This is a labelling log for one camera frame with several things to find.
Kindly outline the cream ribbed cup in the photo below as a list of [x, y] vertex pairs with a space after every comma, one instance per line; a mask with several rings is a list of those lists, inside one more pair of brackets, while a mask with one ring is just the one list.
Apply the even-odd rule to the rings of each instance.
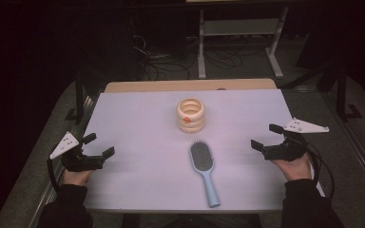
[[182, 132], [193, 134], [205, 126], [205, 105], [196, 98], [181, 100], [176, 107], [178, 127]]

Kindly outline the light blue hairbrush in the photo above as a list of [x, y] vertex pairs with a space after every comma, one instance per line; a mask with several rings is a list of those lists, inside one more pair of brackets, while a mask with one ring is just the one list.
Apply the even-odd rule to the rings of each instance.
[[205, 141], [195, 141], [191, 144], [189, 151], [195, 171], [203, 178], [209, 207], [219, 207], [221, 203], [211, 178], [214, 160], [208, 143]]

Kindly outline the pale lilac table cover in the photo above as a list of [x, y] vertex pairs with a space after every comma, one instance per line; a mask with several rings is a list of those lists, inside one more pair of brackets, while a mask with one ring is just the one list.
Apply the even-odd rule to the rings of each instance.
[[[186, 98], [205, 105], [205, 126], [198, 133], [178, 127], [176, 107]], [[96, 155], [115, 154], [89, 181], [86, 207], [126, 213], [210, 213], [202, 176], [189, 148], [203, 140], [214, 158], [212, 180], [219, 213], [278, 211], [285, 178], [260, 152], [256, 140], [280, 144], [269, 124], [292, 118], [278, 89], [104, 93], [87, 132], [97, 139], [84, 147]]]

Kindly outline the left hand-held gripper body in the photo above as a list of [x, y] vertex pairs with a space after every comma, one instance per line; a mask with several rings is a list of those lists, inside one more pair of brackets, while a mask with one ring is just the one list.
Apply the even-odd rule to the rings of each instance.
[[61, 158], [62, 165], [70, 172], [102, 169], [105, 162], [102, 155], [88, 156], [80, 152], [80, 140], [70, 132], [65, 134], [48, 156], [50, 162], [56, 158]]

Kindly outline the person's left hand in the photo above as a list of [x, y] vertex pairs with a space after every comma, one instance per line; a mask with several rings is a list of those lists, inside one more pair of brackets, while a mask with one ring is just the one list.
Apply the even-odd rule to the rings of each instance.
[[84, 186], [89, 181], [92, 173], [93, 170], [82, 172], [70, 172], [66, 170], [63, 177], [63, 184]]

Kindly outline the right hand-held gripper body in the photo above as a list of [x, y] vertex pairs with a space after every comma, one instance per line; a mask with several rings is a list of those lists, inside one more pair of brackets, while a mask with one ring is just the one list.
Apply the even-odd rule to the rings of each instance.
[[302, 137], [303, 134], [328, 133], [328, 126], [321, 126], [314, 123], [293, 118], [283, 126], [282, 134], [284, 140], [278, 145], [264, 146], [262, 155], [268, 161], [284, 160], [291, 162], [301, 158], [306, 152], [308, 143]]

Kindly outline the white metal stand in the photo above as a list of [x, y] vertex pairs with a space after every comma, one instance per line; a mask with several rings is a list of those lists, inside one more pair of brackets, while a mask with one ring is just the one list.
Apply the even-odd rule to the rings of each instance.
[[203, 41], [210, 36], [235, 36], [235, 35], [272, 35], [273, 42], [266, 47], [265, 53], [268, 57], [271, 68], [275, 76], [279, 79], [283, 77], [283, 72], [275, 56], [282, 33], [285, 19], [289, 8], [281, 10], [279, 18], [270, 19], [237, 19], [237, 20], [205, 20], [204, 11], [200, 11], [199, 21], [199, 53], [198, 53], [198, 72], [199, 78], [206, 78], [206, 69], [203, 52]]

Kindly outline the person's right hand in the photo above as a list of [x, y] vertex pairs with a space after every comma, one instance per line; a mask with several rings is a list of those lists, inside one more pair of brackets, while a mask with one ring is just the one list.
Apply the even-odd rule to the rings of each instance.
[[275, 160], [273, 164], [280, 169], [288, 181], [310, 180], [313, 177], [307, 154], [293, 161]]

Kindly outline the black stand post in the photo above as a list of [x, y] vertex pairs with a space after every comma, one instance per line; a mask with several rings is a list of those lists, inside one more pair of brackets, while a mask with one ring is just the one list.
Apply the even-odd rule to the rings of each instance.
[[361, 118], [362, 115], [354, 104], [346, 104], [347, 73], [343, 64], [337, 68], [336, 78], [336, 113], [347, 123], [350, 119]]
[[74, 121], [76, 124], [81, 122], [84, 117], [85, 99], [85, 89], [82, 76], [81, 73], [78, 72], [75, 77], [75, 106], [67, 112], [67, 121]]

